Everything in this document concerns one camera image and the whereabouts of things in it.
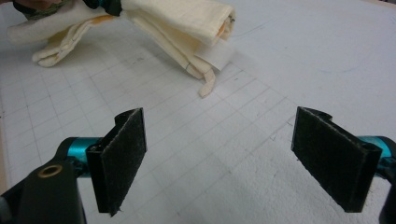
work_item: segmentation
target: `towel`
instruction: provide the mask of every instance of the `towel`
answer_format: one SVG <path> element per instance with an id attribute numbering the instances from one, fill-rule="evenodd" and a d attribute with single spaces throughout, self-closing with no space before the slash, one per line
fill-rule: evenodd
<path id="1" fill-rule="evenodd" d="M 199 91 L 202 97 L 213 90 L 213 64 L 195 51 L 230 36 L 235 17 L 231 6 L 211 0 L 121 0 L 121 5 L 123 19 L 148 33 L 189 74 L 205 79 Z M 91 27 L 113 19 L 104 15 L 102 9 L 92 10 L 81 0 L 73 0 L 47 18 L 9 27 L 8 39 L 15 45 L 48 39 L 49 44 L 34 54 L 33 61 L 53 66 Z"/>

